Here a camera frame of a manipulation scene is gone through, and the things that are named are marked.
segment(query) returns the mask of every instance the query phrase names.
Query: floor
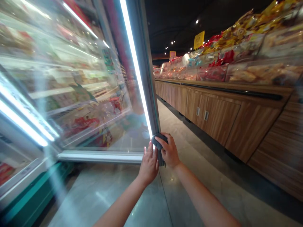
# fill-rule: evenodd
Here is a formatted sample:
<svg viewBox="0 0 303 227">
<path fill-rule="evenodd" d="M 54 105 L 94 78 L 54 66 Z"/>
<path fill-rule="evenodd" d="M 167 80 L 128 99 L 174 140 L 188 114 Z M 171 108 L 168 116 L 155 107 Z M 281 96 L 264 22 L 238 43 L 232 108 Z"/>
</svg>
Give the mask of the floor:
<svg viewBox="0 0 303 227">
<path fill-rule="evenodd" d="M 158 100 L 158 109 L 161 131 L 174 137 L 181 161 L 243 226 L 302 226 L 302 203 L 241 163 L 167 103 Z M 134 165 L 86 164 L 40 226 L 92 226 L 138 172 Z M 125 226 L 203 223 L 176 175 L 161 167 Z"/>
</svg>

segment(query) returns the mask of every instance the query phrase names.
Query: ceiling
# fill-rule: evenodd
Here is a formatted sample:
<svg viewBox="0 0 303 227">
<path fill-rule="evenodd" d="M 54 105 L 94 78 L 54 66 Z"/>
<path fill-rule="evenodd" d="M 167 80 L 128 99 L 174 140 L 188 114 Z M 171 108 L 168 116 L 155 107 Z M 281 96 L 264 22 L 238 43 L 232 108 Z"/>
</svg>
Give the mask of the ceiling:
<svg viewBox="0 0 303 227">
<path fill-rule="evenodd" d="M 167 57 L 169 50 L 176 51 L 177 56 L 183 55 L 190 51 L 195 35 L 201 31 L 205 31 L 204 40 L 208 40 L 232 26 L 247 11 L 254 8 L 255 13 L 262 12 L 271 2 L 145 0 L 152 55 Z"/>
</svg>

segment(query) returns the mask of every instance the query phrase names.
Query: teal base panel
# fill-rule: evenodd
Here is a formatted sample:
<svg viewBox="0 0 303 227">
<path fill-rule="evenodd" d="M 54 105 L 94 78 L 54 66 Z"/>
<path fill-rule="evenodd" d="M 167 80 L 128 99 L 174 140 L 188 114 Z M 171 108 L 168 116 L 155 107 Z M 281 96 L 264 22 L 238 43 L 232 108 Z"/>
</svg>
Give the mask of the teal base panel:
<svg viewBox="0 0 303 227">
<path fill-rule="evenodd" d="M 65 190 L 64 180 L 72 171 L 73 163 L 58 162 L 41 173 L 2 212 L 5 226 L 32 226 L 53 196 Z"/>
</svg>

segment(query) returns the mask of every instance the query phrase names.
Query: shiny floor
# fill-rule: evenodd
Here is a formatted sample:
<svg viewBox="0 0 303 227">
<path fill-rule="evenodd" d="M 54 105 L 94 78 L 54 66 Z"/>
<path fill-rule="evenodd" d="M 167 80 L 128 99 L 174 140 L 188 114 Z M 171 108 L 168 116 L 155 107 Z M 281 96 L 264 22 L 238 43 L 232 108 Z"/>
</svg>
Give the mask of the shiny floor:
<svg viewBox="0 0 303 227">
<path fill-rule="evenodd" d="M 176 110 L 158 100 L 161 130 L 181 161 L 243 226 L 301 226 L 303 205 L 224 150 Z M 40 226 L 92 226 L 125 190 L 139 166 L 87 164 Z M 203 226 L 176 175 L 161 167 L 125 226 Z"/>
</svg>

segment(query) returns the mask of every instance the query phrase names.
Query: wooden counter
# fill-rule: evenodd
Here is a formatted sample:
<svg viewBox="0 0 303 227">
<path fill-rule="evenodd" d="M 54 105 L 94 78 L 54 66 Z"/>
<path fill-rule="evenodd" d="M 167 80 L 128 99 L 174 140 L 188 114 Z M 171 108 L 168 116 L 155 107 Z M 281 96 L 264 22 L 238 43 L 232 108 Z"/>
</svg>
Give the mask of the wooden counter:
<svg viewBox="0 0 303 227">
<path fill-rule="evenodd" d="M 303 89 L 164 79 L 155 86 L 192 123 L 303 201 Z"/>
</svg>

